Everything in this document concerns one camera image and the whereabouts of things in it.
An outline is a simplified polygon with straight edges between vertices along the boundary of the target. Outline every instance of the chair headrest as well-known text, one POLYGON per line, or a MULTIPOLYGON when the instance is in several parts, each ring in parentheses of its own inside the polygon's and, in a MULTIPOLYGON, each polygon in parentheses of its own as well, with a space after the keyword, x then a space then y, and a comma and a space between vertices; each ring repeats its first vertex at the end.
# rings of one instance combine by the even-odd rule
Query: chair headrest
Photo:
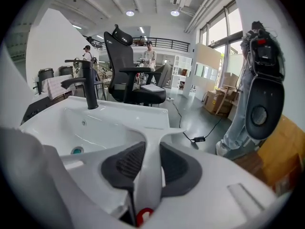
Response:
POLYGON ((117 24, 115 24, 112 36, 124 45, 130 46, 133 43, 132 36, 120 30, 117 24))

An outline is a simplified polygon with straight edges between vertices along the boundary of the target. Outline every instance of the faucet handle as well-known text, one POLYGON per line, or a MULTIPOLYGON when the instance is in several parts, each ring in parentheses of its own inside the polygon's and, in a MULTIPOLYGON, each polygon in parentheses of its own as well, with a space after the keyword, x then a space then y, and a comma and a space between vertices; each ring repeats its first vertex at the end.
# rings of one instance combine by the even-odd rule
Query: faucet handle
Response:
POLYGON ((66 59, 65 63, 68 63, 68 62, 80 62, 80 63, 82 63, 82 67, 83 68, 91 68, 91 67, 93 67, 93 62, 87 61, 87 60, 66 59))

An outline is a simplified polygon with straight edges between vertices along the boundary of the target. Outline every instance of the black rubber pad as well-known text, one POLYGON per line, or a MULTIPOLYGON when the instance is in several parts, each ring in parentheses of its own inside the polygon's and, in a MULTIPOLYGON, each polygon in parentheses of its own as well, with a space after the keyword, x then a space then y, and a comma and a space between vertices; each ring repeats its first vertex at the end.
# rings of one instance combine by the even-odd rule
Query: black rubber pad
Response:
POLYGON ((144 154, 145 142, 139 142, 110 156, 102 163, 102 175, 113 187, 132 193, 133 181, 141 170, 144 154))
POLYGON ((162 197, 185 195, 200 181, 202 167, 195 158, 164 142, 160 143, 160 156, 166 183, 162 197))

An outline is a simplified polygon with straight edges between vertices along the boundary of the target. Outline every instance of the jeans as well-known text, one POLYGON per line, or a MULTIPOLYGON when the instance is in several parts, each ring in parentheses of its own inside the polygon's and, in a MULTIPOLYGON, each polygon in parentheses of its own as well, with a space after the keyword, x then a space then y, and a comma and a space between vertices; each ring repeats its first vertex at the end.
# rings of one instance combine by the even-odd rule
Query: jeans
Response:
POLYGON ((254 76, 248 67, 246 67, 243 75, 242 87, 234 120, 228 131, 225 133, 224 138, 221 140, 222 145, 228 149, 240 148, 248 138, 244 121, 250 86, 254 76))

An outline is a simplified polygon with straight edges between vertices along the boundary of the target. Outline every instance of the chair seat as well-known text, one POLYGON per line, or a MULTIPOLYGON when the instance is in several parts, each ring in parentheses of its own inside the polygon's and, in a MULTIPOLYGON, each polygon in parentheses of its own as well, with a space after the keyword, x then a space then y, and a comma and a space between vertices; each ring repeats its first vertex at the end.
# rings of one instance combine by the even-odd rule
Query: chair seat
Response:
MULTIPOLYGON (((121 102, 124 99, 124 90, 115 90, 112 93, 112 96, 118 101, 121 102)), ((144 104, 161 104, 166 99, 166 91, 162 92, 151 92, 145 89, 140 88, 139 90, 132 91, 131 101, 135 103, 144 103, 144 104)))

